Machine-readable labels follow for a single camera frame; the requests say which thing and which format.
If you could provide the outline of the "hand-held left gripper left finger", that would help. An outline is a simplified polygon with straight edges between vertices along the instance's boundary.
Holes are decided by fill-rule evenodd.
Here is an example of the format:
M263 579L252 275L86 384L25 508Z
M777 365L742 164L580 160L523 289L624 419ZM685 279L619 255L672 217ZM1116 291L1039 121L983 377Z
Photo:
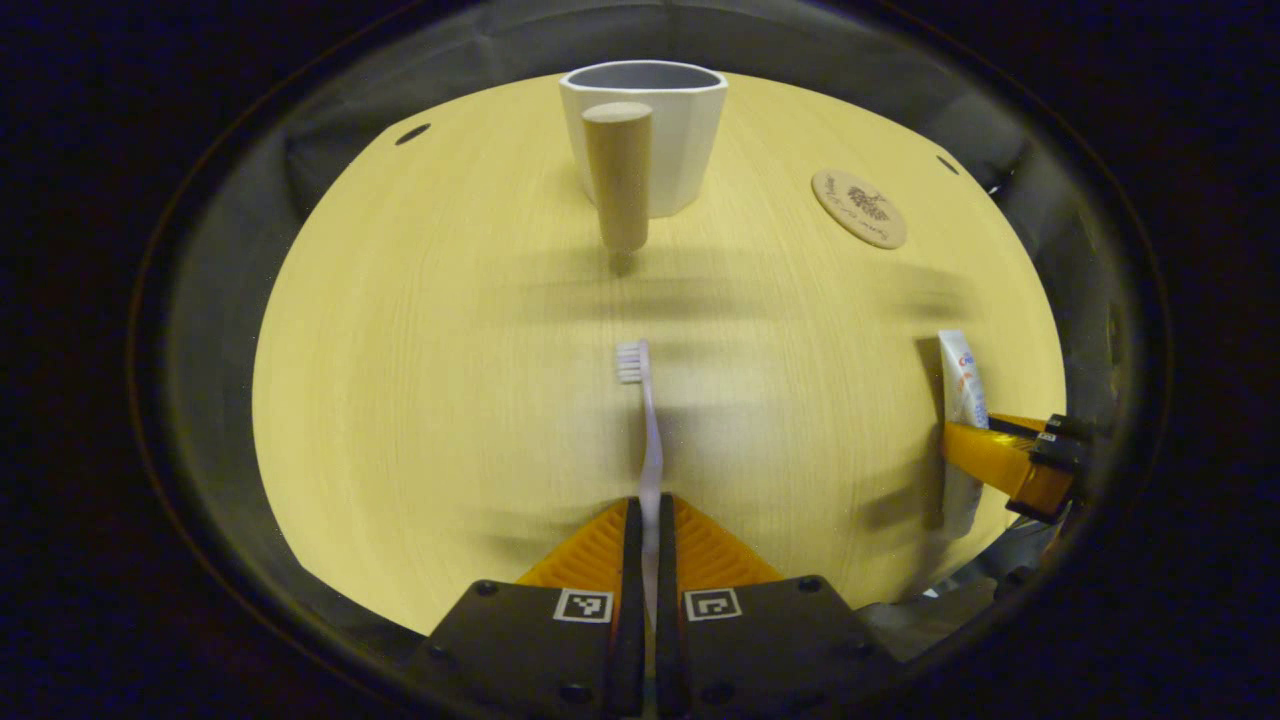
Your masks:
M474 582L410 657L410 675L458 716L639 715L641 544L639 501L612 503L516 582Z

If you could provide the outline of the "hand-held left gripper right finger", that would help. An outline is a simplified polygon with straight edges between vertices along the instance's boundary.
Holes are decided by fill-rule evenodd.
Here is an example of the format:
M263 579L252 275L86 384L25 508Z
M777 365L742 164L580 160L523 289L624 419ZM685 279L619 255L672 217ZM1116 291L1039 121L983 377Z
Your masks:
M664 719L845 719L901 671L827 579L780 574L669 493L655 600Z

